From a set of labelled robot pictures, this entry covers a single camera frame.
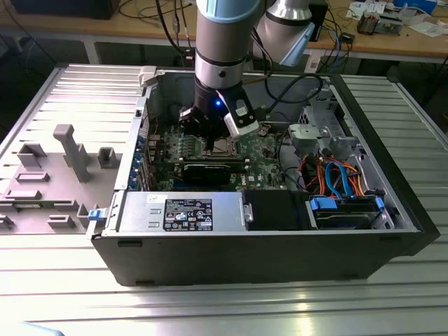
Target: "metal bracket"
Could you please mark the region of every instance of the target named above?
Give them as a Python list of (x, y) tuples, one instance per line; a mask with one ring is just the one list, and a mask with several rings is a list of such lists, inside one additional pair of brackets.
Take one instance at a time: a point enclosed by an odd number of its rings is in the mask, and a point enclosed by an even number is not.
[(243, 215), (246, 223), (253, 222), (252, 204), (248, 203), (243, 206)]
[(140, 87), (145, 88), (154, 84), (157, 81), (157, 77), (164, 74), (164, 72), (157, 72), (156, 66), (143, 66), (138, 76)]

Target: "small sticker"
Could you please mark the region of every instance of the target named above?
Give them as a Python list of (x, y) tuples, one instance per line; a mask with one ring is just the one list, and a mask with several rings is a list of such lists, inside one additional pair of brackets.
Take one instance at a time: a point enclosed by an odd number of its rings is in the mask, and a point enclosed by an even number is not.
[(164, 203), (168, 198), (168, 195), (164, 194), (149, 194), (146, 198), (146, 203)]
[(211, 199), (166, 199), (165, 231), (212, 231)]

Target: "motherboard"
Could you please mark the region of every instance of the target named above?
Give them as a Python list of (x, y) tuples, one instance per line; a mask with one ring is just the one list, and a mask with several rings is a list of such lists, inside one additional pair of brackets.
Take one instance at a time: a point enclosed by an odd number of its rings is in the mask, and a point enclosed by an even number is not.
[(177, 126), (148, 136), (149, 190), (236, 191), (286, 189), (276, 157), (274, 134), (248, 134), (239, 141), (218, 139), (213, 150)]

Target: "blue connector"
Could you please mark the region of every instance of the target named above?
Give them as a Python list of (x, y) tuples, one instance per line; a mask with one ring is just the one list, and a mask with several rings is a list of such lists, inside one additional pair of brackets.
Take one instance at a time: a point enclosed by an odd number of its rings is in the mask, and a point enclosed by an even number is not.
[(377, 206), (379, 207), (380, 210), (384, 209), (384, 201), (382, 198), (376, 197), (375, 202), (377, 203)]

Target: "wooden workbench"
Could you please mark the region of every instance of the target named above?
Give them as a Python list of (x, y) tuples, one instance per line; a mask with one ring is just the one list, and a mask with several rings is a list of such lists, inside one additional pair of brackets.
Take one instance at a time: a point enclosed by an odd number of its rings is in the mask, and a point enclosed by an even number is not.
[[(139, 7), (152, 6), (154, 0), (139, 0)], [(389, 60), (416, 60), (419, 62), (441, 62), (448, 55), (448, 38), (443, 35), (435, 38), (427, 37), (407, 27), (404, 27), (399, 36), (375, 34), (367, 36), (357, 34), (356, 20), (345, 18), (347, 13), (344, 8), (350, 4), (350, 0), (330, 0), (330, 7), (345, 32), (356, 35), (353, 44), (352, 57), (384, 58)], [(172, 3), (163, 6), (163, 11), (172, 9)], [(35, 37), (71, 39), (85, 43), (87, 55), (91, 62), (95, 59), (95, 42), (138, 43), (138, 44), (162, 44), (167, 45), (167, 40), (162, 27), (157, 23), (147, 23), (138, 19), (125, 17), (117, 11), (110, 20), (93, 20), (77, 17), (55, 17), (46, 15), (18, 15), (14, 8), (17, 21)], [(126, 5), (123, 11), (129, 15), (136, 15), (132, 3)], [(185, 9), (188, 29), (192, 40), (196, 32), (195, 6)], [(155, 9), (148, 9), (146, 15), (156, 14)], [(434, 15), (447, 16), (448, 10), (436, 8)], [(166, 14), (167, 26), (172, 31), (172, 12)], [(17, 25), (9, 18), (7, 12), (0, 10), (0, 34), (23, 35)], [(184, 40), (185, 34), (181, 30), (180, 38)], [(323, 31), (317, 42), (308, 45), (307, 53), (319, 50), (317, 55), (323, 55), (324, 50), (331, 50), (334, 43), (329, 33)]]

